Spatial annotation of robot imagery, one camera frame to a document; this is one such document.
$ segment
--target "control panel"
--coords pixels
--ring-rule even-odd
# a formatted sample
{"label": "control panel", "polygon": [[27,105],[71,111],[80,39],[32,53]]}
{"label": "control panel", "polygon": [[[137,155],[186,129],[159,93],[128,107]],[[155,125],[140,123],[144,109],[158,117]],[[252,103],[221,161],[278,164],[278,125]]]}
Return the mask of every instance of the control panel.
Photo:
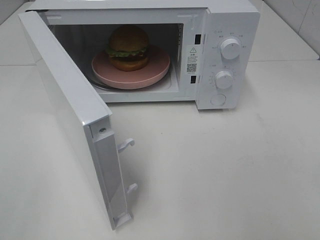
{"label": "control panel", "polygon": [[239,99],[260,14],[209,15],[196,104],[198,109],[232,109]]}

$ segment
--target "hamburger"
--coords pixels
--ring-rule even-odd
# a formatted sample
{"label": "hamburger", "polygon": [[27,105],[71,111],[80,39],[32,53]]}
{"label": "hamburger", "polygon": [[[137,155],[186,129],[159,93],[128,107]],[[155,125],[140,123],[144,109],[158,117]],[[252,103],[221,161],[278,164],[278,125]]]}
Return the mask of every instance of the hamburger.
{"label": "hamburger", "polygon": [[106,53],[110,63],[122,71],[142,69],[148,64],[149,38],[135,25],[123,25],[109,38]]}

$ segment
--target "qr code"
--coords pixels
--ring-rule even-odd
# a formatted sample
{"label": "qr code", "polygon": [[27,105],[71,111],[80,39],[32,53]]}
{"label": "qr code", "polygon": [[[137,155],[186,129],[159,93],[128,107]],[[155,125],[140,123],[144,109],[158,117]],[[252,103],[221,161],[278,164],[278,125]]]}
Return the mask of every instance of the qr code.
{"label": "qr code", "polygon": [[188,63],[186,65],[186,71],[188,73],[195,73],[197,71],[197,64],[196,63]]}

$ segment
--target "lettuce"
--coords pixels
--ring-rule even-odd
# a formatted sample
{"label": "lettuce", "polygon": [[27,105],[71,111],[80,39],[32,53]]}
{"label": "lettuce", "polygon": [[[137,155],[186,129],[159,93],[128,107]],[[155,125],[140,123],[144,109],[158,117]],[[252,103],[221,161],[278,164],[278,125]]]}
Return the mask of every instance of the lettuce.
{"label": "lettuce", "polygon": [[144,53],[145,51],[147,51],[146,47],[144,47],[138,51],[115,51],[111,47],[109,47],[109,45],[107,45],[105,48],[105,52],[107,54],[109,54],[109,56],[111,58],[113,58],[113,57],[128,57],[130,55],[135,56],[135,55],[138,55],[139,53]]}

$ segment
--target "burger bun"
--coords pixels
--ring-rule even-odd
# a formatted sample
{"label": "burger bun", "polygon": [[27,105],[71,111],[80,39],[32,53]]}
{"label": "burger bun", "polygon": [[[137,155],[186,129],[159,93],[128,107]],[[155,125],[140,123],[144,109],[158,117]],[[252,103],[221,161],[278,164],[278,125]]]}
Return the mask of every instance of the burger bun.
{"label": "burger bun", "polygon": [[134,52],[146,48],[149,38],[145,31],[135,25],[123,25],[113,31],[109,46],[115,51]]}
{"label": "burger bun", "polygon": [[109,61],[117,69],[129,72],[145,67],[148,64],[149,58],[146,56],[143,59],[135,61],[122,61],[117,59],[116,57],[109,57]]}

